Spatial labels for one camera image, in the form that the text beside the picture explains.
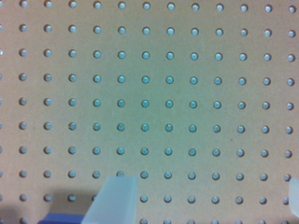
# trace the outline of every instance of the tan pegboard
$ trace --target tan pegboard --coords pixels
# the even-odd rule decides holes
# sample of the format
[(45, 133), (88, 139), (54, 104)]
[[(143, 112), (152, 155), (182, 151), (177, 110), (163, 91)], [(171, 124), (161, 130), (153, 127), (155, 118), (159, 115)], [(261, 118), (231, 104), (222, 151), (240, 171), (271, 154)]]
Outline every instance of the tan pegboard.
[[(125, 9), (119, 9), (119, 1), (101, 1), (101, 7), (93, 7), (92, 0), (78, 0), (71, 8), (69, 1), (52, 0), (51, 7), (45, 2), (28, 0), (27, 7), (20, 1), (3, 0), (0, 7), (0, 217), (4, 223), (18, 223), (21, 218), (28, 223), (37, 223), (48, 212), (85, 214), (92, 203), (92, 196), (104, 185), (107, 177), (123, 171), (126, 176), (138, 176), (138, 197), (148, 196), (148, 201), (138, 201), (136, 222), (145, 218), (149, 224), (211, 223), (220, 224), (265, 223), (278, 224), (283, 221), (297, 223), (290, 207), (283, 204), (288, 197), (289, 183), (284, 175), (298, 177), (298, 60), (290, 63), (288, 55), (297, 55), (298, 38), (289, 37), (289, 31), (298, 29), (298, 12), (291, 13), (290, 6), (299, 7), (296, 1), (187, 1), (174, 0), (174, 10), (169, 10), (165, 0), (149, 0), (150, 9), (145, 10), (143, 1), (125, 0)], [(198, 11), (192, 10), (197, 3)], [(218, 11), (217, 4), (224, 10)], [(246, 4), (248, 11), (241, 6)], [(265, 6), (272, 11), (266, 12)], [(27, 31), (21, 32), (20, 25), (26, 24)], [(45, 25), (51, 32), (44, 31)], [(69, 32), (75, 25), (76, 32)], [(95, 34), (94, 26), (101, 27)], [(120, 35), (119, 27), (126, 33)], [(150, 34), (144, 35), (144, 27)], [(168, 35), (167, 28), (175, 29)], [(199, 35), (192, 35), (197, 28)], [(222, 36), (216, 30), (223, 30)], [(246, 36), (241, 30), (247, 29)], [(271, 36), (264, 31), (271, 30)], [(27, 55), (20, 56), (20, 49)], [(44, 50), (50, 49), (51, 56), (45, 57)], [(69, 57), (69, 50), (77, 52)], [(99, 50), (101, 57), (95, 59), (93, 53)], [(118, 53), (124, 51), (124, 59)], [(149, 52), (148, 60), (142, 58)], [(173, 60), (166, 58), (173, 52)], [(198, 59), (193, 61), (191, 54), (196, 52)], [(221, 53), (222, 60), (215, 55)], [(239, 57), (246, 53), (242, 62)], [(266, 62), (263, 57), (271, 54)], [(27, 75), (25, 81), (19, 75)], [(44, 80), (51, 74), (51, 81)], [(77, 80), (69, 81), (75, 74)], [(99, 75), (101, 81), (95, 83), (93, 77)], [(125, 76), (119, 83), (118, 77)], [(148, 76), (149, 83), (142, 83)], [(173, 77), (172, 84), (166, 83)], [(191, 77), (198, 83), (192, 85)], [(214, 79), (220, 77), (222, 83), (216, 85)], [(244, 77), (245, 85), (238, 80)], [(263, 80), (268, 77), (268, 86)], [(293, 78), (293, 86), (287, 84)], [(20, 105), (20, 98), (27, 100)], [(51, 105), (44, 105), (46, 98)], [(70, 106), (69, 99), (77, 104)], [(99, 107), (93, 106), (95, 99), (101, 100)], [(125, 107), (118, 107), (123, 99)], [(141, 105), (149, 101), (149, 107)], [(167, 108), (165, 102), (172, 100), (174, 106)], [(197, 107), (191, 109), (190, 101)], [(214, 102), (221, 102), (215, 109)], [(239, 102), (246, 107), (239, 109)], [(270, 103), (265, 110), (264, 102)], [(294, 109), (288, 110), (287, 103)], [(27, 124), (21, 130), (21, 122)], [(49, 122), (51, 129), (46, 131), (44, 124)], [(68, 124), (75, 122), (74, 131)], [(101, 129), (96, 132), (94, 123)], [(120, 132), (117, 125), (123, 123), (125, 130)], [(149, 130), (141, 131), (147, 123)], [(173, 125), (173, 131), (165, 130), (166, 124)], [(189, 132), (195, 125), (195, 133)], [(213, 132), (214, 125), (220, 125), (219, 133)], [(237, 127), (244, 125), (244, 133)], [(262, 127), (270, 128), (262, 133)], [(286, 134), (291, 126), (292, 134)], [(27, 152), (21, 154), (19, 148), (25, 146)], [(44, 147), (52, 152), (45, 154)], [(68, 153), (75, 147), (74, 155)], [(93, 148), (100, 147), (99, 155)], [(123, 155), (117, 148), (123, 147)], [(140, 153), (142, 147), (149, 154)], [(171, 147), (173, 154), (166, 156), (164, 151)], [(196, 149), (194, 157), (188, 151)], [(215, 148), (221, 151), (214, 157)], [(243, 149), (245, 155), (238, 157), (236, 152)], [(263, 158), (262, 150), (269, 156)], [(292, 152), (290, 158), (285, 152)], [(19, 172), (25, 170), (27, 176), (21, 178)], [(69, 178), (69, 171), (76, 171), (75, 178)], [(51, 171), (51, 177), (44, 177)], [(100, 177), (93, 178), (99, 171)], [(149, 177), (143, 179), (141, 172)], [(165, 179), (164, 173), (171, 172), (172, 178)], [(188, 173), (195, 172), (190, 180)], [(212, 179), (214, 173), (221, 178)], [(237, 181), (235, 176), (244, 175)], [(261, 181), (260, 175), (268, 179)], [(20, 195), (26, 194), (26, 202)], [(51, 195), (45, 202), (44, 195)], [(69, 202), (68, 195), (76, 200)], [(164, 196), (172, 197), (171, 203), (164, 202)], [(195, 203), (188, 203), (190, 196)], [(218, 204), (211, 199), (217, 196)], [(237, 204), (236, 197), (244, 202)], [(267, 203), (261, 205), (265, 197)]]

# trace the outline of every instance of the blue object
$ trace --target blue object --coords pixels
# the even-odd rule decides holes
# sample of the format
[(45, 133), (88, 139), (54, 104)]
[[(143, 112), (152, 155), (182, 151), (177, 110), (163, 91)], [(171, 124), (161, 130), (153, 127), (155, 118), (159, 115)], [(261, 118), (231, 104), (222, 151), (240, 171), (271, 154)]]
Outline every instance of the blue object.
[(37, 224), (80, 224), (83, 218), (83, 215), (48, 213)]

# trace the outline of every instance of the translucent plastic object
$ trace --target translucent plastic object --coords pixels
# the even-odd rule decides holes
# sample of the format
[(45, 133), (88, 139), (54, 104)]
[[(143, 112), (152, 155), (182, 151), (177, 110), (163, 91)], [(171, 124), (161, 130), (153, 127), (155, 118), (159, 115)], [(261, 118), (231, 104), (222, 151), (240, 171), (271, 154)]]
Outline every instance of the translucent plastic object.
[(299, 217), (299, 179), (291, 178), (289, 187), (289, 206), (291, 211)]
[(137, 201), (136, 176), (109, 176), (81, 224), (133, 224)]

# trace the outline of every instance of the white plastic item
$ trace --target white plastic item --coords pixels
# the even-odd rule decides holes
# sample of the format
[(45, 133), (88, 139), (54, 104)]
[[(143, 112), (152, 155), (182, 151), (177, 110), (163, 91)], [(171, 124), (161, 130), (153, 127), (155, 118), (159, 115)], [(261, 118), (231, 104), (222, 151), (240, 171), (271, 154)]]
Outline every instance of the white plastic item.
[(299, 217), (299, 179), (297, 178), (290, 180), (289, 206), (291, 211)]
[(81, 224), (134, 224), (137, 177), (109, 176)]

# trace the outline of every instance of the perforated board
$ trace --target perforated board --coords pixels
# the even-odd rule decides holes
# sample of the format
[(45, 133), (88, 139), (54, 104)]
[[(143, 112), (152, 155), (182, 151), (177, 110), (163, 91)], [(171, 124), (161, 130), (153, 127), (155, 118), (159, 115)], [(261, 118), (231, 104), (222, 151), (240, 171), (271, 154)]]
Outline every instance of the perforated board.
[[(37, 0), (28, 0), (26, 7), (16, 0), (2, 1), (1, 221), (37, 223), (48, 212), (85, 214), (107, 177), (122, 171), (137, 175), (138, 197), (148, 197), (145, 203), (138, 200), (135, 223), (298, 223), (284, 204), (289, 187), (285, 175), (298, 176), (298, 38), (291, 36), (299, 14), (290, 12), (298, 2), (173, 0), (173, 10), (164, 0), (149, 0), (150, 9), (143, 8), (143, 1), (124, 3), (120, 9), (115, 0), (101, 1), (99, 8), (91, 0), (78, 0), (76, 7), (65, 0), (53, 0), (50, 7)], [(244, 4), (247, 11), (242, 11)], [(95, 26), (101, 28), (99, 34)], [(148, 35), (143, 34), (145, 27)], [(168, 28), (174, 29), (172, 35)], [(94, 57), (97, 50), (99, 58)], [(51, 81), (45, 81), (46, 74)], [(69, 80), (71, 74), (76, 81)], [(119, 76), (125, 77), (123, 83)], [(149, 83), (142, 82), (144, 76)], [(50, 105), (45, 105), (47, 98)], [(70, 99), (77, 104), (71, 106)], [(100, 106), (93, 105), (95, 99)], [(120, 99), (125, 106), (118, 106)], [(142, 106), (144, 100), (148, 107)], [(191, 108), (192, 101), (196, 108)], [(245, 108), (238, 108), (240, 102)], [(76, 123), (74, 131), (71, 122)], [(101, 129), (95, 131), (94, 123)], [(117, 128), (120, 123), (123, 131)], [(143, 124), (149, 127), (145, 132)], [(20, 147), (27, 151), (20, 153)], [(95, 147), (101, 149), (98, 155)], [(122, 155), (119, 147), (124, 148)], [(141, 153), (144, 147), (147, 155)], [(171, 155), (165, 155), (167, 148), (172, 148)], [(243, 156), (238, 156), (239, 149)], [(49, 178), (45, 171), (50, 171)], [(69, 171), (76, 176), (70, 178)], [(144, 171), (147, 178), (141, 177)], [(165, 172), (172, 177), (165, 178)], [(192, 172), (194, 180), (189, 178)], [(215, 173), (218, 180), (212, 178)], [(237, 180), (237, 174), (244, 179)], [(262, 174), (267, 174), (265, 181)], [(164, 201), (166, 195), (170, 203)], [(194, 203), (188, 201), (191, 196)], [(213, 197), (219, 202), (213, 203)], [(238, 197), (243, 203), (236, 203)], [(262, 197), (266, 204), (260, 204)]]

